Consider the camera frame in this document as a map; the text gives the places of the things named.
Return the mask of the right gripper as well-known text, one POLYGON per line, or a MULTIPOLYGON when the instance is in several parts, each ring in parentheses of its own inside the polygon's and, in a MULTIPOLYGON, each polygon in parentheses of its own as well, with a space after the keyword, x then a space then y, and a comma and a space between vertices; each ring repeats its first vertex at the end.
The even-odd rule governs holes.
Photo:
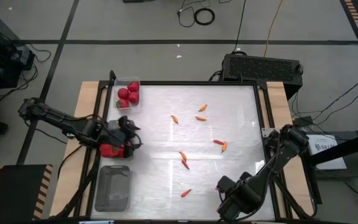
POLYGON ((262 196, 244 180, 235 182, 224 175, 218 181, 218 189, 225 193, 225 202, 218 207, 223 220, 231 221, 241 212, 250 214, 262 204, 262 196))

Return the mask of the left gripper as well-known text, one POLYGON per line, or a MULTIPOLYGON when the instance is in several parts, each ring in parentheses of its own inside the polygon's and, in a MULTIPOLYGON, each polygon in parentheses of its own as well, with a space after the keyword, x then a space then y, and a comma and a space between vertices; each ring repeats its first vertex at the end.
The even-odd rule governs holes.
POLYGON ((132 139, 135 137, 135 131, 140 130, 133 120, 127 116, 118 119, 120 129, 107 130, 106 143, 113 146, 124 146, 123 158, 130 158, 134 155, 134 146, 132 139))

